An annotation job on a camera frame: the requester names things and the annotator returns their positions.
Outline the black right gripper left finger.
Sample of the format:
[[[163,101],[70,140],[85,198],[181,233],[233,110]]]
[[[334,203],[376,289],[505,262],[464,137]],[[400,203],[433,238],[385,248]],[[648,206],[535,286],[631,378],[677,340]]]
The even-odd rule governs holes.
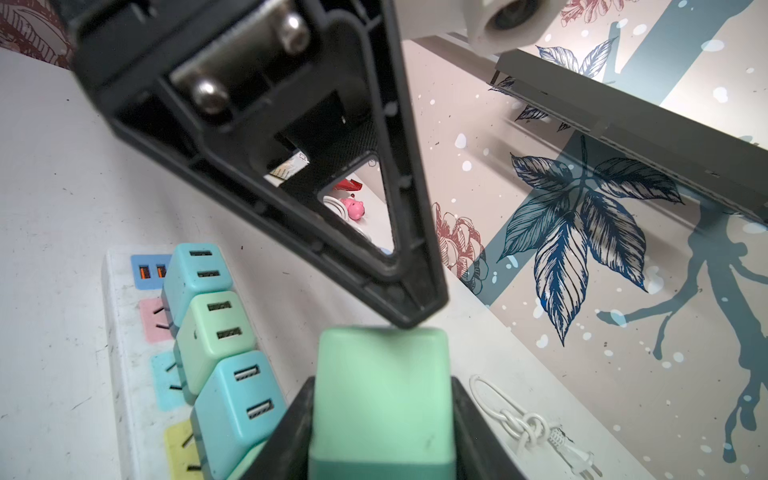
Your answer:
[[[307,480],[315,377],[309,377],[241,479]]]

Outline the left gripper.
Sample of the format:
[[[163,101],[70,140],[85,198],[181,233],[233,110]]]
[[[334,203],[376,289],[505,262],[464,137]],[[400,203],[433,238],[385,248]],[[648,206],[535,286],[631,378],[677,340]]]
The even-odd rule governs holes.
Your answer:
[[[63,1],[109,128],[397,327],[448,292],[389,1]],[[380,166],[384,253],[322,204]]]

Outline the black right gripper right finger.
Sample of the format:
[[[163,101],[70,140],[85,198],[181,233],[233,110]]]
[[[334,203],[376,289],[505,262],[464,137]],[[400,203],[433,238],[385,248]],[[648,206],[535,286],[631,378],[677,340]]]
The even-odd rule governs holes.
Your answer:
[[[453,395],[456,478],[459,480],[524,480],[501,442],[457,377]]]

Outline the teal charger plug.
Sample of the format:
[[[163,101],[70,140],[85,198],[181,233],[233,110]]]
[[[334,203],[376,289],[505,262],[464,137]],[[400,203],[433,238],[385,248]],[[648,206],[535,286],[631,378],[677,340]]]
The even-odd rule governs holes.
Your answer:
[[[220,248],[212,243],[181,243],[172,253],[161,292],[171,335],[176,337],[192,299],[228,291],[233,280]]]
[[[190,420],[206,479],[226,479],[266,442],[287,405],[267,356],[251,350],[216,365]]]

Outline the green charger plug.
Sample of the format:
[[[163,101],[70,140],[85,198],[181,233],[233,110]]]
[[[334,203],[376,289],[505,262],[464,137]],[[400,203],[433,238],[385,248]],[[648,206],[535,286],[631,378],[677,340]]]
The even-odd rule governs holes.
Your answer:
[[[453,479],[456,457],[444,331],[336,327],[322,333],[309,478]]]
[[[194,404],[221,360],[256,348],[256,335],[235,291],[196,295],[181,322],[174,345],[185,401]]]

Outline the white multicolour power strip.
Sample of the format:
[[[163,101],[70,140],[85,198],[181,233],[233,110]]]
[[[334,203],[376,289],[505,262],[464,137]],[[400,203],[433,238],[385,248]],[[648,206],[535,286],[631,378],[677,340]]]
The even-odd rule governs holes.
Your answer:
[[[170,256],[110,248],[102,266],[120,473],[124,479],[200,479],[201,461],[161,300]]]

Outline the pink pig toy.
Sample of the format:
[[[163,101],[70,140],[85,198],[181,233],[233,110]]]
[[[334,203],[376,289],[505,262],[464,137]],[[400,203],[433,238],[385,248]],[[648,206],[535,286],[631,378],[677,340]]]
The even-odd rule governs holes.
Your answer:
[[[344,205],[350,220],[357,222],[364,217],[366,210],[362,201],[356,200],[353,197],[348,197],[343,198],[341,203]]]

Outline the red chips bag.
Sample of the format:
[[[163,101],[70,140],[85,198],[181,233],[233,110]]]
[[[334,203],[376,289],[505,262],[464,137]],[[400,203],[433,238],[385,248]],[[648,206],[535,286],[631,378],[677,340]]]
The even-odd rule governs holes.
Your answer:
[[[297,174],[308,164],[309,160],[306,155],[303,152],[298,151],[288,160],[270,171],[265,176],[265,179],[272,183],[274,186],[280,186],[284,181],[290,179],[293,175]],[[333,187],[334,190],[347,192],[357,192],[362,188],[363,184],[361,182],[349,178],[340,181]]]

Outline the black wall basket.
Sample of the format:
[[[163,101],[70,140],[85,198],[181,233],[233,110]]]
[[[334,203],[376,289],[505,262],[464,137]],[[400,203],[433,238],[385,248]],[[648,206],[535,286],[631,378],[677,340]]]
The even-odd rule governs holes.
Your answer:
[[[746,217],[767,221],[767,152],[526,52],[502,54],[510,92]]]

